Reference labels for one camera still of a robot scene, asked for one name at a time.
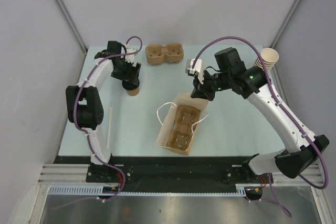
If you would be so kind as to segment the brown paper bag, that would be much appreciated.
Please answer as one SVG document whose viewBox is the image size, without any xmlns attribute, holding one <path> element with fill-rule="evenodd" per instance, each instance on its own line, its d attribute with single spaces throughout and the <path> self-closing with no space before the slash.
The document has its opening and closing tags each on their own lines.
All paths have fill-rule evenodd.
<svg viewBox="0 0 336 224">
<path fill-rule="evenodd" d="M 164 120 L 161 120 L 159 116 L 159 111 L 166 105 L 169 105 L 170 108 Z M 189 147 L 185 151 L 176 150 L 176 149 L 167 147 L 167 141 L 168 141 L 170 132 L 173 128 L 177 108 L 180 105 L 193 106 L 201 111 L 198 121 L 192 125 L 192 133 L 193 133 L 192 140 L 190 142 Z M 205 120 L 208 117 L 208 113 L 205 112 L 207 105 L 208 105 L 208 100 L 192 99 L 190 93 L 181 92 L 175 97 L 175 99 L 172 102 L 167 102 L 163 104 L 162 106 L 160 106 L 160 109 L 157 109 L 156 111 L 157 119 L 159 123 L 161 124 L 161 129 L 156 139 L 156 145 L 159 147 L 165 148 L 173 153 L 177 153 L 179 155 L 189 155 L 191 152 L 194 139 L 196 137 L 198 126 L 202 123 L 203 120 Z"/>
</svg>

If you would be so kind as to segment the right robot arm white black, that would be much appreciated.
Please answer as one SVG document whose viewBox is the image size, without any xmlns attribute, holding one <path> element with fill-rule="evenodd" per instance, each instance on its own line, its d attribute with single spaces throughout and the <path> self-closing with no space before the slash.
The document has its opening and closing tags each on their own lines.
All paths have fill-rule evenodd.
<svg viewBox="0 0 336 224">
<path fill-rule="evenodd" d="M 267 119 L 285 148 L 269 154 L 255 154 L 242 169 L 243 179 L 254 183 L 264 173 L 281 172 L 289 178 L 298 177 L 318 158 L 330 141 L 325 135 L 298 127 L 302 122 L 284 103 L 276 90 L 270 91 L 266 75 L 258 67 L 246 69 L 238 51 L 229 47 L 215 54 L 219 72 L 210 74 L 202 60 L 188 60 L 186 73 L 194 78 L 191 98 L 213 101 L 215 93 L 231 89 L 249 101 Z"/>
</svg>

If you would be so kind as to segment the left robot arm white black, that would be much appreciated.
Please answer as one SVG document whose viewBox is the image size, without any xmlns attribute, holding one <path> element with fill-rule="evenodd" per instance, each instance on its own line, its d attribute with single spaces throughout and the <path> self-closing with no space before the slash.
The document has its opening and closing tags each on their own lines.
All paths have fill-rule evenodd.
<svg viewBox="0 0 336 224">
<path fill-rule="evenodd" d="M 68 120 L 83 132 L 91 151 L 91 162 L 101 165 L 97 174 L 105 182 L 115 178 L 116 169 L 108 164 L 111 152 L 104 143 L 101 127 L 104 109 L 99 91 L 107 78 L 112 77 L 121 81 L 129 96 L 139 93 L 141 64 L 134 59 L 141 48 L 131 48 L 127 42 L 109 41 L 107 48 L 94 56 L 87 77 L 66 88 Z"/>
</svg>

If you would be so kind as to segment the brown paper coffee cup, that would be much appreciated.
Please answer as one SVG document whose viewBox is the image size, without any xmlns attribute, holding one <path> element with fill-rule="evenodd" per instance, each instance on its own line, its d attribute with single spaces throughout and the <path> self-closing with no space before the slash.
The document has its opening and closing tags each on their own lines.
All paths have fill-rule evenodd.
<svg viewBox="0 0 336 224">
<path fill-rule="evenodd" d="M 139 88 L 139 87 L 137 87 L 137 88 L 135 88 L 135 89 L 133 89 L 133 90 L 126 90 L 127 94 L 128 94 L 129 96 L 132 96 L 132 97 L 138 95 L 138 94 L 139 94 L 139 91 L 140 91 L 140 88 Z"/>
</svg>

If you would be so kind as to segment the black coffee cup lid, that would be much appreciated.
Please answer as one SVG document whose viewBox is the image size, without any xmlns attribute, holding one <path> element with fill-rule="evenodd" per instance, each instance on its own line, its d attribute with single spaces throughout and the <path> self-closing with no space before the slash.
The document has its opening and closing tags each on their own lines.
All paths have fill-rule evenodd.
<svg viewBox="0 0 336 224">
<path fill-rule="evenodd" d="M 134 81 L 122 81 L 122 87 L 127 91 L 136 90 L 140 86 L 140 80 L 135 79 Z"/>
</svg>

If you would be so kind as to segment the single brown pulp carrier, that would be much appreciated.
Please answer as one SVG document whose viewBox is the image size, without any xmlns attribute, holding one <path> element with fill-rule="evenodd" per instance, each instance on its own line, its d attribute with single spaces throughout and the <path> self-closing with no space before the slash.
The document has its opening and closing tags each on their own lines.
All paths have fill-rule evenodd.
<svg viewBox="0 0 336 224">
<path fill-rule="evenodd" d="M 192 140 L 192 125 L 200 118 L 201 111 L 193 106 L 180 105 L 174 119 L 167 147 L 185 151 Z"/>
</svg>

